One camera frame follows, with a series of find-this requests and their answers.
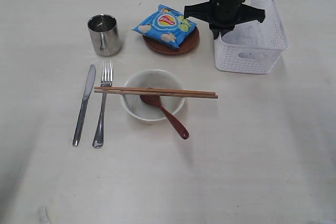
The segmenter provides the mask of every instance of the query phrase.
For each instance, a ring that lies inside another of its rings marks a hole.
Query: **butter knife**
[[[73,146],[78,146],[79,141],[80,141],[80,136],[82,134],[83,124],[84,124],[86,107],[88,105],[89,97],[90,97],[91,90],[94,85],[95,78],[96,78],[96,68],[94,65],[91,65],[89,69],[88,77],[86,79],[82,104],[80,106],[80,111],[79,111],[76,130],[75,130],[75,135],[73,136],[73,139],[74,139],[74,141],[72,142]]]

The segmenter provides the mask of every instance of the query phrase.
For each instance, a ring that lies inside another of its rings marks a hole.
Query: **lay's chip bag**
[[[185,19],[182,13],[159,5],[156,13],[133,30],[177,49],[195,27],[196,23]]]

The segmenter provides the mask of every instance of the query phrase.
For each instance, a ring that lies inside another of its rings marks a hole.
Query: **brown plate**
[[[142,37],[146,45],[155,52],[158,52],[163,55],[181,55],[186,52],[189,52],[190,50],[192,50],[194,47],[197,46],[198,42],[200,41],[200,32],[196,27],[193,30],[193,32],[189,34],[189,36],[180,44],[179,49],[173,49],[169,46],[161,44],[155,39],[146,36]]]

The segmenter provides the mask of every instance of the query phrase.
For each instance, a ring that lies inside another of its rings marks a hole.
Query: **plastic basket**
[[[275,0],[251,0],[248,5],[264,9],[266,18],[236,25],[235,29],[214,41],[218,70],[267,74],[289,47]]]

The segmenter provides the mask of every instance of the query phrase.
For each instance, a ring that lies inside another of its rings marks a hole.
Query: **spoon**
[[[168,118],[169,122],[172,124],[172,126],[176,129],[178,134],[183,139],[189,138],[189,132],[187,129],[180,123],[180,121],[174,117],[169,111],[167,111],[161,103],[161,99],[159,95],[140,95],[141,101],[144,103],[159,108],[163,114]]]

